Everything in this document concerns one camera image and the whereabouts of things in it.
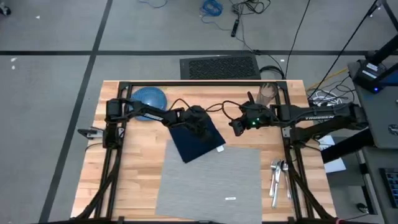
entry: desk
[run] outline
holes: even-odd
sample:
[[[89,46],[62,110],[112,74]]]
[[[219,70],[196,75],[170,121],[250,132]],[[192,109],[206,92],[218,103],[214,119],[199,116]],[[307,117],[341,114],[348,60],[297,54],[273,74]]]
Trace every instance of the desk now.
[[[193,81],[132,81],[133,83],[156,83],[167,96],[170,106],[177,98],[183,98],[190,105],[201,105],[206,108],[224,100],[232,100],[244,103],[248,100],[247,91],[254,95],[259,90],[260,83],[265,80],[231,80],[234,85],[218,85],[224,81],[207,81],[211,85],[196,86]],[[178,82],[178,86],[169,85],[170,82]],[[246,82],[256,82],[255,85],[247,86]],[[297,106],[308,106],[303,81],[286,81],[291,103]],[[105,81],[103,83],[95,118],[94,127],[104,128],[105,104],[107,100],[115,98],[118,92],[119,81]],[[133,92],[142,88],[134,86]],[[178,102],[175,107],[184,107]],[[228,114],[232,117],[241,116],[240,110],[234,105],[226,105]],[[287,217],[294,217],[293,203],[288,200],[284,181],[281,181],[277,209],[271,209],[271,198],[268,195],[271,184],[271,160],[279,157],[284,158],[284,150],[280,128],[261,128],[249,130],[236,137],[233,130],[228,126],[228,119],[222,112],[210,113],[210,116],[226,140],[226,145],[256,148],[261,150],[261,179],[262,179],[262,219],[263,221],[286,221]],[[300,126],[310,126],[311,121],[302,122]],[[113,207],[113,220],[118,216],[124,216],[125,220],[141,221],[182,221],[174,217],[155,215],[157,193],[160,186],[162,164],[165,156],[165,145],[171,139],[166,128],[159,122],[142,123],[135,119],[130,120],[126,126],[126,135],[121,159],[121,168],[117,184],[116,198]],[[77,216],[90,202],[98,190],[101,172],[104,163],[105,149],[101,146],[93,146],[87,150],[83,168],[81,170],[75,203],[73,205],[72,217]],[[318,151],[313,149],[302,149],[302,157],[307,174],[309,189],[317,200],[331,214],[335,214],[333,201],[330,194],[323,161]],[[305,210],[303,199],[300,199],[302,210]]]

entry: gray felt mat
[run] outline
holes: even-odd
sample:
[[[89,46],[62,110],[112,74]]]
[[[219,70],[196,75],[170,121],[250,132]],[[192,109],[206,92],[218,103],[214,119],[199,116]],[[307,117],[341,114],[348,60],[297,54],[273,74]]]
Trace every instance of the gray felt mat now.
[[[228,224],[261,223],[260,150],[224,148],[186,164],[169,141],[156,214]]]

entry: metal utensil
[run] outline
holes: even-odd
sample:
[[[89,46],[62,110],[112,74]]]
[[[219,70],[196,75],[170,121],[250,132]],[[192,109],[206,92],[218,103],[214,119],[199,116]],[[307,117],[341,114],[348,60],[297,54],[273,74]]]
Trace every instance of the metal utensil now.
[[[280,172],[281,172],[281,161],[278,161],[276,165],[276,170],[275,170],[275,192],[274,192],[274,197],[272,198],[272,208],[276,208],[276,203],[278,199],[278,186],[279,186],[279,178],[280,178]]]
[[[285,181],[286,181],[286,190],[287,190],[287,198],[291,199],[292,194],[290,193],[290,185],[289,185],[289,178],[287,177],[289,167],[286,161],[283,161],[282,171],[284,172]]]
[[[271,178],[271,187],[269,188],[269,196],[273,197],[274,196],[274,186],[275,186],[275,171],[276,171],[276,165],[278,164],[279,160],[274,159],[271,162],[271,171],[272,171],[272,178]]]

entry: wooden table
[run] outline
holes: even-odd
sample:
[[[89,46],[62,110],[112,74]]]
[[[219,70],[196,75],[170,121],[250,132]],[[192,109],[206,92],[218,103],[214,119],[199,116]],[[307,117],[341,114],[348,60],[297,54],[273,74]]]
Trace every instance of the wooden table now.
[[[308,106],[303,81],[286,81],[289,89],[290,100],[293,105]],[[105,103],[115,98],[118,91],[119,81],[105,81],[103,83],[97,109],[95,111],[94,127],[104,128]],[[177,98],[183,98],[190,105],[201,105],[206,108],[224,100],[232,100],[244,103],[248,100],[247,91],[254,97],[258,93],[258,86],[157,86],[167,96],[170,106]],[[141,87],[134,87],[133,92]],[[225,105],[228,114],[232,117],[241,116],[240,110],[235,105]],[[175,107],[186,107],[178,102]],[[222,112],[210,113],[210,116],[218,131],[226,140],[226,145],[255,148],[261,150],[261,178],[262,178],[262,219],[263,221],[286,221],[287,217],[294,217],[294,208],[291,200],[287,198],[285,182],[281,177],[278,205],[271,209],[271,198],[269,187],[271,182],[271,160],[278,157],[284,158],[282,136],[280,128],[269,127],[259,130],[245,131],[240,137],[236,137],[232,127],[228,126],[229,119]],[[298,126],[310,126],[311,121],[301,122]],[[126,220],[143,221],[179,221],[182,219],[155,215],[157,193],[160,186],[162,165],[165,156],[165,145],[171,136],[167,128],[159,122],[151,121],[143,125],[135,119],[127,124],[124,138],[123,156],[119,172],[116,201],[113,210],[113,220],[118,216],[124,216]],[[308,145],[317,147],[315,142]],[[98,190],[101,172],[104,162],[105,149],[97,145],[86,152],[81,170],[75,203],[73,205],[72,217],[78,215],[90,202]],[[305,164],[305,172],[309,189],[317,200],[331,215],[335,214],[333,201],[330,194],[326,173],[321,155],[314,149],[302,149],[302,157]],[[105,195],[103,207],[106,208],[107,195]],[[302,211],[305,206],[302,196],[300,203]]]

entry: blue cable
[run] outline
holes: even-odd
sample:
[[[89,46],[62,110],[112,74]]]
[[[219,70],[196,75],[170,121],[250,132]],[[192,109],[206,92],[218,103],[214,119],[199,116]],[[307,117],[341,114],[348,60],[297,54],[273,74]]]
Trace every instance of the blue cable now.
[[[143,1],[143,0],[138,0],[138,1],[140,3],[146,3],[146,4],[150,5],[151,7],[153,7],[154,9],[160,9],[161,7],[165,6],[169,0],[165,0],[164,4],[161,6],[153,6],[151,3],[147,2],[147,1]]]
[[[204,21],[203,18],[205,18],[206,16],[211,16],[211,17],[216,17],[221,15],[221,13],[223,12],[223,5],[221,3],[218,3],[216,0],[205,0],[203,2],[202,7],[200,8],[201,12],[203,13],[202,17],[201,17],[201,21],[202,23],[205,24],[214,24],[217,26],[217,28],[219,28],[220,30],[225,30],[225,31],[230,31],[231,29],[223,29],[221,28],[216,22],[214,21]]]

